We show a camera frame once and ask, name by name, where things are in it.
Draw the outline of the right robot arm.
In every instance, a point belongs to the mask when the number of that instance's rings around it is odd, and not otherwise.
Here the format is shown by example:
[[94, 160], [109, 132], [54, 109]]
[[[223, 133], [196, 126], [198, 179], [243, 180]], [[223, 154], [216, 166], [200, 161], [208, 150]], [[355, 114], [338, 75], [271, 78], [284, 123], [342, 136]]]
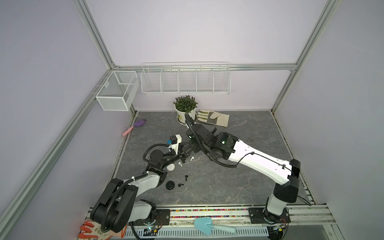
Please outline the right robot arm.
[[299, 193], [301, 163], [281, 160], [252, 148], [239, 138], [221, 132], [215, 135], [185, 114], [186, 132], [195, 152], [203, 152], [211, 161], [226, 168], [247, 166], [275, 182], [266, 206], [254, 217], [260, 223], [289, 223], [288, 203], [295, 203]]

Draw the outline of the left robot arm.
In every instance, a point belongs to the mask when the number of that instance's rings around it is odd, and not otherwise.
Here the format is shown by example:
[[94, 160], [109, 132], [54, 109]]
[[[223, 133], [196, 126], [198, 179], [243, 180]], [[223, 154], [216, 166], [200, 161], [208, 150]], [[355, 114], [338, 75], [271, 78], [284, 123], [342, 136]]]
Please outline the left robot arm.
[[127, 223], [137, 220], [153, 222], [156, 204], [146, 200], [137, 201], [136, 198], [161, 186], [168, 174], [165, 168], [178, 160], [184, 163], [191, 152], [192, 147], [186, 142], [150, 146], [143, 154], [143, 161], [147, 164], [143, 173], [128, 180], [112, 179], [93, 207], [91, 220], [101, 225], [103, 233], [117, 233]]

